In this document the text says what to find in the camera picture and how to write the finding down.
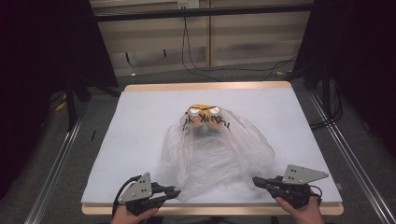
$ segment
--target electrical wire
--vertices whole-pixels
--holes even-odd
[[[199,67],[197,67],[197,66],[195,65],[195,63],[193,62],[192,57],[191,57],[191,45],[190,45],[189,29],[188,29],[188,27],[187,27],[187,20],[186,20],[186,18],[184,18],[183,45],[182,45],[182,50],[181,50],[181,61],[182,61],[182,63],[183,63],[183,66],[187,69],[187,71],[189,71],[190,73],[192,73],[192,74],[194,74],[194,75],[196,75],[196,76],[208,77],[208,78],[211,78],[211,79],[213,79],[213,80],[215,80],[215,81],[218,81],[218,82],[222,82],[222,80],[219,80],[219,79],[217,79],[217,78],[214,78],[214,77],[211,77],[211,76],[207,76],[207,75],[204,75],[204,74],[201,74],[201,73],[192,72],[192,71],[187,67],[187,65],[184,63],[184,47],[185,47],[185,38],[186,38],[186,37],[187,37],[187,45],[188,45],[188,52],[189,52],[190,62],[191,62],[192,66],[193,66],[195,69],[197,69],[198,71],[201,71],[201,72],[216,72],[216,71],[250,71],[250,72],[266,72],[266,71],[270,71],[270,73],[269,73],[266,77],[260,79],[260,81],[264,81],[265,79],[267,79],[268,77],[270,77],[270,76],[273,74],[273,72],[274,72],[275,69],[277,69],[277,68],[279,68],[279,67],[282,67],[282,66],[284,66],[284,65],[287,64],[287,63],[294,62],[294,59],[296,58],[296,56],[294,56],[294,57],[292,57],[292,58],[290,58],[290,59],[288,59],[288,60],[286,60],[286,61],[278,62],[278,63],[274,64],[271,68],[266,68],[266,69],[251,69],[251,68],[214,68],[214,69],[202,69],[202,68],[199,68]]]
[[[121,196],[123,190],[124,190],[129,184],[131,184],[131,183],[134,182],[134,181],[135,181],[135,177],[132,177],[132,178],[130,178],[129,180],[127,180],[127,181],[122,185],[122,187],[120,188],[120,190],[119,190],[119,192],[117,193],[117,196],[116,196],[116,198],[114,199],[114,202],[113,202],[113,208],[112,208],[112,211],[111,211],[111,216],[112,216],[112,217],[114,217],[114,215],[116,214],[116,211],[117,211],[117,207],[120,205],[120,203],[119,203],[119,197]]]
[[[329,115],[330,118],[326,119],[326,120],[322,120],[322,121],[318,121],[319,119],[322,119],[322,118],[315,119],[314,121],[309,123],[311,130],[316,130],[319,128],[326,127],[326,126],[336,122],[343,116],[344,109],[343,109],[343,104],[341,101],[341,94],[340,94],[340,90],[339,90],[338,86],[335,86],[332,103],[334,105],[334,112],[332,112],[332,111],[330,112],[331,113]]]
[[[319,192],[320,192],[320,194],[317,194],[320,198],[321,198],[321,196],[322,196],[322,191],[321,191],[321,189],[319,188],[319,187],[317,187],[317,186],[314,186],[314,185],[310,185],[309,186],[309,188],[314,188],[314,189],[318,189],[319,190]]]

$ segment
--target white tabletop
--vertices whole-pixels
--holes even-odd
[[[172,88],[164,89],[166,91],[150,88],[155,85],[129,87],[127,90],[135,91],[124,91],[120,97],[81,199],[83,211],[87,207],[110,207],[122,184],[145,172],[151,173],[152,181],[174,185],[175,176],[161,165],[163,139],[168,128],[195,104],[217,105],[253,123],[276,153],[270,177],[283,175],[288,164],[330,174],[291,85],[272,82],[268,86],[266,83],[269,82],[252,83],[252,89],[247,83],[232,83],[231,89],[224,88],[226,83],[190,84],[194,86],[192,88],[189,84],[173,84],[173,87],[182,87],[174,91]],[[342,208],[342,199],[331,175],[312,182],[312,185],[323,190],[324,206]],[[216,186],[186,202],[169,200],[162,210],[180,206],[266,205],[276,207],[275,200],[265,189],[252,190],[241,181],[230,183],[226,188]]]

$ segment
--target wooden table edge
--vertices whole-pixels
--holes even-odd
[[[287,81],[203,82],[128,85],[124,91],[192,91],[291,88]]]
[[[83,204],[81,211],[85,215],[111,215],[111,205]],[[327,203],[320,207],[323,216],[339,216],[344,212],[342,203]],[[285,212],[278,205],[247,205],[247,206],[163,206],[156,214],[166,216],[285,216]]]

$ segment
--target white table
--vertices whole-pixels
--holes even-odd
[[[151,180],[174,185],[161,165],[163,138],[194,104],[217,105],[253,123],[276,152],[271,177],[288,164],[330,174],[312,184],[323,190],[323,215],[340,215],[342,199],[303,110],[288,82],[222,82],[131,85],[122,93],[82,197],[87,215],[111,214],[120,186],[130,177],[151,173]],[[244,182],[213,188],[181,203],[169,200],[158,216],[286,215],[265,189]]]

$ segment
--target wall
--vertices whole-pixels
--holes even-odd
[[[253,7],[311,3],[271,0],[201,0],[200,7]],[[177,9],[177,1],[91,0],[94,13]],[[309,12],[187,18],[191,57],[197,66],[260,63],[297,55]],[[116,76],[184,69],[181,18],[99,23]],[[191,66],[185,38],[185,64]],[[131,63],[127,63],[125,52]]]

